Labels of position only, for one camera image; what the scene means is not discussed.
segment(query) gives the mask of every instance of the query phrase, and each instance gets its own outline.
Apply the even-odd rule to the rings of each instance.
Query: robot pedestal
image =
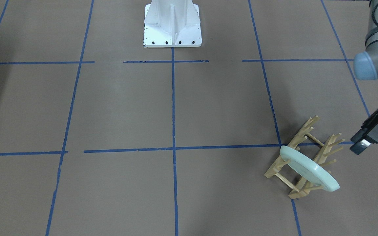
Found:
[[[199,47],[202,44],[199,7],[192,0],[153,0],[145,6],[144,46]]]

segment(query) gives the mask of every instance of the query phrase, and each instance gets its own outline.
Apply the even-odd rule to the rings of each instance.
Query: blue tape grid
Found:
[[[52,222],[53,210],[54,210],[55,201],[56,201],[57,189],[58,189],[58,186],[59,186],[59,178],[60,178],[60,173],[61,173],[61,165],[62,165],[63,157],[64,157],[64,154],[65,154],[66,141],[68,139],[69,125],[71,124],[72,110],[74,108],[75,94],[77,92],[78,80],[80,78],[81,65],[83,64],[84,50],[85,50],[85,45],[86,45],[86,42],[87,42],[87,35],[88,35],[88,29],[90,27],[91,14],[93,12],[93,5],[94,5],[94,0],[91,1],[90,13],[88,15],[88,20],[87,20],[87,28],[86,28],[85,34],[84,34],[84,41],[83,41],[83,45],[82,45],[82,49],[81,49],[80,61],[78,63],[77,76],[75,78],[74,91],[72,93],[71,106],[69,108],[68,121],[66,123],[65,137],[64,137],[64,140],[63,140],[63,144],[62,144],[62,153],[61,153],[60,158],[59,158],[59,166],[58,166],[57,178],[56,178],[56,188],[55,188],[55,190],[53,192],[53,196],[52,196],[51,210],[49,211],[48,225],[46,227],[46,234],[45,234],[45,236],[48,236],[49,235],[49,231],[51,230],[51,222]]]
[[[6,3],[4,5],[3,11],[2,11],[1,16],[0,16],[0,24],[1,24],[1,21],[3,19],[4,14],[5,14],[5,11],[6,11],[8,3],[9,3],[9,0],[6,0]],[[325,11],[325,13],[327,15],[327,18],[328,18],[328,20],[330,22],[332,30],[333,30],[333,32],[334,32],[334,34],[336,36],[338,44],[339,44],[339,46],[341,48],[342,54],[344,56],[343,59],[270,59],[270,60],[263,59],[262,52],[261,52],[261,46],[260,46],[260,42],[259,42],[258,33],[257,33],[257,30],[256,30],[256,24],[255,24],[255,19],[254,19],[254,15],[253,15],[253,11],[252,11],[252,6],[251,6],[250,0],[248,0],[248,3],[249,3],[249,9],[250,9],[250,14],[251,14],[251,18],[252,18],[253,28],[254,28],[254,31],[255,31],[255,37],[256,37],[256,42],[257,42],[257,45],[258,45],[258,51],[259,51],[260,59],[242,60],[242,61],[243,62],[261,62],[261,66],[262,66],[262,70],[263,70],[263,74],[264,74],[264,79],[265,79],[265,84],[266,84],[266,87],[267,87],[267,92],[268,92],[270,107],[271,107],[271,110],[272,110],[272,113],[273,113],[273,117],[274,117],[276,135],[277,135],[277,138],[278,138],[278,141],[279,141],[278,144],[176,147],[176,139],[175,139],[175,134],[176,134],[176,124],[175,124],[175,73],[174,73],[174,68],[175,67],[174,67],[174,65],[175,65],[175,63],[208,63],[209,60],[174,60],[174,48],[172,48],[171,49],[172,60],[125,61],[123,63],[171,63],[172,64],[172,91],[173,91],[172,92],[172,120],[173,120],[173,134],[172,134],[172,136],[173,136],[173,146],[172,147],[161,147],[161,148],[104,149],[104,150],[85,150],[84,151],[84,153],[101,153],[101,152],[172,150],[173,151],[173,164],[174,164],[174,205],[175,205],[175,235],[176,236],[178,236],[178,234],[179,234],[179,231],[178,231],[179,230],[178,205],[177,205],[176,150],[185,150],[185,149],[227,149],[227,148],[266,148],[266,147],[279,147],[281,145],[285,145],[285,144],[281,143],[281,138],[280,138],[279,130],[278,130],[278,124],[277,124],[275,112],[274,112],[274,109],[273,109],[272,97],[271,97],[269,85],[268,85],[268,82],[267,82],[267,76],[266,76],[266,70],[265,70],[265,67],[264,67],[264,62],[345,61],[347,63],[347,65],[348,65],[348,69],[349,69],[349,71],[351,73],[351,76],[353,78],[354,84],[355,84],[355,86],[357,88],[358,94],[359,94],[359,96],[361,98],[361,101],[363,103],[363,106],[364,106],[364,108],[366,110],[366,113],[367,113],[367,115],[369,115],[368,108],[367,108],[366,103],[365,103],[365,101],[363,99],[363,96],[361,94],[361,91],[360,91],[360,88],[358,86],[358,83],[357,83],[357,81],[356,81],[356,79],[354,77],[354,74],[352,73],[351,66],[349,65],[349,61],[352,61],[352,59],[347,59],[347,57],[345,55],[345,51],[344,51],[344,49],[343,49],[343,47],[341,45],[341,42],[340,42],[339,37],[338,37],[338,34],[336,33],[336,30],[335,30],[335,28],[333,26],[332,20],[330,19],[329,13],[327,11],[327,8],[326,8],[323,0],[321,0],[322,6],[323,6],[324,11]],[[64,137],[64,142],[63,142],[63,148],[62,148],[62,150],[61,151],[31,151],[31,152],[5,152],[5,153],[0,153],[0,156],[42,155],[42,154],[60,154],[61,155],[60,156],[59,166],[58,166],[56,189],[55,189],[55,191],[53,193],[51,210],[50,210],[50,214],[49,214],[49,218],[48,218],[48,225],[47,225],[47,230],[46,230],[46,236],[48,236],[49,231],[50,231],[50,227],[51,227],[51,220],[52,220],[52,216],[53,216],[54,203],[55,203],[55,200],[56,200],[56,193],[57,193],[57,188],[58,188],[58,185],[59,185],[60,167],[62,165],[64,154],[68,153],[68,151],[65,151],[65,148],[66,148],[66,142],[67,142],[67,138],[68,138],[69,125],[71,123],[72,110],[73,110],[73,107],[74,107],[73,104],[74,104],[74,100],[75,100],[76,87],[77,87],[77,84],[78,84],[78,79],[79,79],[79,75],[80,75],[80,71],[81,71],[81,65],[82,64],[88,64],[88,63],[95,63],[94,61],[83,61],[85,45],[86,45],[86,41],[87,41],[88,30],[89,30],[89,27],[90,27],[91,15],[92,15],[92,11],[93,11],[93,4],[94,4],[94,0],[92,0],[91,6],[90,6],[90,13],[89,13],[88,21],[87,21],[87,28],[86,28],[86,32],[85,32],[85,36],[84,36],[83,46],[82,46],[82,50],[81,50],[81,57],[80,57],[79,61],[0,62],[0,65],[4,65],[4,64],[11,64],[11,65],[78,64],[78,71],[77,71],[77,75],[76,75],[76,78],[75,78],[75,86],[74,86],[73,97],[72,97],[71,106],[70,106],[70,110],[69,110],[69,117],[68,117],[68,121],[67,121],[67,127],[66,127],[66,131],[65,131],[65,137]],[[342,142],[341,144],[352,144],[352,142]],[[302,144],[300,144],[300,146],[309,146],[309,145],[317,145],[317,143],[302,143]],[[296,225],[297,225],[298,235],[301,236],[300,223],[299,223],[299,219],[298,219],[298,215],[297,215],[297,210],[296,210],[295,202],[292,200],[291,203],[292,203],[292,207],[293,207],[295,222],[296,222]]]

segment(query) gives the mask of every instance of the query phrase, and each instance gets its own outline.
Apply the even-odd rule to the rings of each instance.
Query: brown floor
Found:
[[[143,48],[148,3],[0,0],[0,236],[378,235],[378,145],[332,193],[263,176],[309,117],[348,141],[378,107],[368,2],[195,0],[176,49]]]

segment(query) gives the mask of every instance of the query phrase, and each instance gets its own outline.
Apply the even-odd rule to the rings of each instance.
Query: light green plate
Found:
[[[338,182],[326,170],[299,151],[282,146],[279,154],[284,161],[290,159],[288,165],[308,181],[317,186],[323,185],[323,190],[333,192],[339,188]]]

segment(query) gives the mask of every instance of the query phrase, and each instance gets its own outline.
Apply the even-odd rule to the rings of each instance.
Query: wooden peg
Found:
[[[309,138],[311,138],[313,141],[317,142],[319,145],[321,145],[322,147],[324,146],[324,144],[322,142],[319,141],[319,139],[315,138],[313,135],[311,135],[310,133],[306,133],[307,136],[309,136]]]
[[[329,147],[333,147],[335,145],[338,145],[338,144],[342,143],[343,141],[345,141],[345,139],[340,139],[337,142],[334,142],[334,143],[330,144]]]
[[[293,148],[293,147],[296,147],[297,145],[299,145],[300,143],[304,142],[307,138],[307,136],[303,136],[303,138],[301,138],[300,140],[294,138],[290,143],[289,143],[289,147],[290,148]]]
[[[333,159],[333,160],[331,160],[331,161],[329,161],[329,162],[322,163],[322,164],[320,164],[319,166],[324,167],[324,166],[327,166],[327,165],[333,164],[333,163],[335,163],[335,162],[336,162],[336,159]]]
[[[318,190],[324,188],[323,185],[320,186],[315,186],[315,187],[310,187],[310,188],[305,188],[303,189],[304,191],[313,191],[313,190]]]
[[[310,120],[309,124],[305,125],[304,128],[310,128],[310,127],[312,127],[312,125],[314,125],[314,124],[316,123],[316,121],[319,120],[319,119],[315,119],[315,118],[316,118],[316,117],[313,117],[313,118]]]
[[[288,163],[290,163],[290,162],[291,162],[291,159],[288,159],[288,160],[284,161],[283,163],[279,164],[279,165],[277,166],[277,168],[281,168],[281,167],[285,166],[286,164],[288,164]]]
[[[311,130],[314,130],[315,127],[306,127],[306,130],[304,130],[304,134],[310,133]]]
[[[300,192],[300,190],[294,184],[292,184],[287,178],[285,178],[284,176],[282,176],[280,173],[276,173],[275,175],[280,180],[282,180],[282,182],[284,182],[286,185],[288,185],[288,187],[290,187],[291,189],[294,189],[297,192]]]
[[[327,157],[327,156],[329,156],[329,155],[334,154],[334,153],[337,152],[337,151],[341,151],[343,148],[344,148],[344,147],[339,147],[339,148],[337,148],[337,149],[335,149],[335,150],[332,150],[332,151],[330,151],[330,152],[328,152],[328,153],[323,154],[323,156]]]
[[[338,134],[332,134],[332,136],[335,138],[335,139],[337,139],[339,136],[341,136],[342,135],[342,133],[338,133]]]

